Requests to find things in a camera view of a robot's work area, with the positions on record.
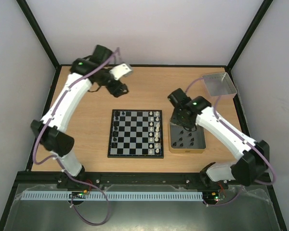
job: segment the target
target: wooden tabletop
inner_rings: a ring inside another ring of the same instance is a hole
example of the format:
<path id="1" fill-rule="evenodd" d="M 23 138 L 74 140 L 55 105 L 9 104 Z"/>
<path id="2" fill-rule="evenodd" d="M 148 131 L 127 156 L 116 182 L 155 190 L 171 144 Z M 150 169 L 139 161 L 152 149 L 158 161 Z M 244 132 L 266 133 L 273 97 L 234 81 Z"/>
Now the wooden tabletop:
<path id="1" fill-rule="evenodd" d="M 53 102 L 61 92 L 69 74 L 69 66 L 63 66 L 53 96 Z M 119 98 L 110 95 L 106 88 L 86 93 L 76 108 L 66 133 L 75 139 L 74 150 L 86 171 L 91 172 L 199 172 L 211 162 L 233 161 L 234 158 L 212 134 L 205 130 L 207 148 L 201 154 L 173 154 L 168 147 L 168 122 L 173 106 L 167 96 L 183 90 L 203 74 L 224 72 L 223 68 L 207 67 L 134 67 L 134 73 L 121 79 L 129 93 Z M 191 87 L 188 96 L 207 96 L 203 83 Z M 107 158 L 112 109 L 162 110 L 164 158 Z M 222 100 L 218 112 L 236 128 L 240 129 L 233 100 Z M 37 159 L 50 153 L 39 146 Z M 32 171 L 60 171 L 56 161 L 48 160 Z"/>

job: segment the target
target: white slotted strip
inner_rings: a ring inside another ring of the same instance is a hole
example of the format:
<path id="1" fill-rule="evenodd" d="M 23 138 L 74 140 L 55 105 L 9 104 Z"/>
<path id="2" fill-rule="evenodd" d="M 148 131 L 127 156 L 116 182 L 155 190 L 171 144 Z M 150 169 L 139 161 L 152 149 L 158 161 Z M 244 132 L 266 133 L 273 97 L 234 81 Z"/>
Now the white slotted strip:
<path id="1" fill-rule="evenodd" d="M 110 201 L 202 201 L 201 192 L 105 192 Z M 71 198 L 72 192 L 27 191 L 21 200 L 63 201 Z M 74 200 L 105 201 L 100 192 L 91 192 Z"/>

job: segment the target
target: white wall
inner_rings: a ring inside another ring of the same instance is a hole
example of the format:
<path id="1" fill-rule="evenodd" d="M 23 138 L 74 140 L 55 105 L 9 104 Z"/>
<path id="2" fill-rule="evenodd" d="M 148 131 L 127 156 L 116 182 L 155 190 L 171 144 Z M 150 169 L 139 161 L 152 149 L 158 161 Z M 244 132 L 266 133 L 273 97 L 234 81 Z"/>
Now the white wall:
<path id="1" fill-rule="evenodd" d="M 289 229 L 289 0 L 273 1 L 233 69 L 253 137 L 270 144 Z"/>
<path id="2" fill-rule="evenodd" d="M 61 64 L 95 44 L 130 64 L 227 65 L 262 0 L 27 0 Z"/>
<path id="3" fill-rule="evenodd" d="M 17 171 L 24 170 L 54 75 L 15 0 L 0 1 L 0 218 Z"/>

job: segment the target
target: robotic arm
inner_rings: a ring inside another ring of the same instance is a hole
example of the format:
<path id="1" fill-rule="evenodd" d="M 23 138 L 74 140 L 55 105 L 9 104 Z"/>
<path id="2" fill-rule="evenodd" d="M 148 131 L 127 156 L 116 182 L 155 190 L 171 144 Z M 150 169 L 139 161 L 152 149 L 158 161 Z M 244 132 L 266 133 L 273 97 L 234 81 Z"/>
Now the robotic arm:
<path id="1" fill-rule="evenodd" d="M 40 121 L 33 120 L 31 123 L 31 129 L 37 137 L 47 121 L 50 121 L 40 143 L 56 158 L 59 158 L 65 170 L 74 177 L 84 171 L 84 168 L 73 151 L 74 139 L 66 135 L 65 131 L 80 100 L 94 82 L 99 87 L 105 86 L 115 97 L 128 93 L 127 86 L 120 82 L 121 77 L 132 73 L 132 68 L 128 64 L 122 63 L 112 69 L 101 68 L 88 78 L 83 78 L 84 75 L 98 68 L 112 54 L 111 50 L 97 45 L 89 60 L 79 58 L 74 61 L 70 69 L 71 73 L 51 109 Z"/>
<path id="2" fill-rule="evenodd" d="M 267 170 L 265 162 L 248 145 L 251 144 L 269 160 L 269 145 L 265 141 L 257 142 L 243 134 L 217 112 L 218 118 L 216 118 L 211 103 L 201 96 L 191 100 L 182 89 L 177 89 L 168 96 L 168 99 L 174 106 L 172 123 L 189 129 L 197 128 L 197 125 L 202 126 L 219 139 L 236 159 L 234 162 L 211 163 L 206 166 L 200 172 L 201 180 L 205 185 L 208 186 L 210 181 L 237 180 L 249 186 Z M 234 130 L 242 139 L 223 124 Z"/>

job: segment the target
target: chessboard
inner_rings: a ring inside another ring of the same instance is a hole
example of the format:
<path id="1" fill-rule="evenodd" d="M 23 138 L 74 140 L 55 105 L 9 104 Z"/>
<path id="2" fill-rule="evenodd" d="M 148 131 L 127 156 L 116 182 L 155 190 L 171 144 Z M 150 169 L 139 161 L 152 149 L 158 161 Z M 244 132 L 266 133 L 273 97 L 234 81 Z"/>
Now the chessboard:
<path id="1" fill-rule="evenodd" d="M 161 110 L 112 110 L 108 157 L 164 158 Z"/>

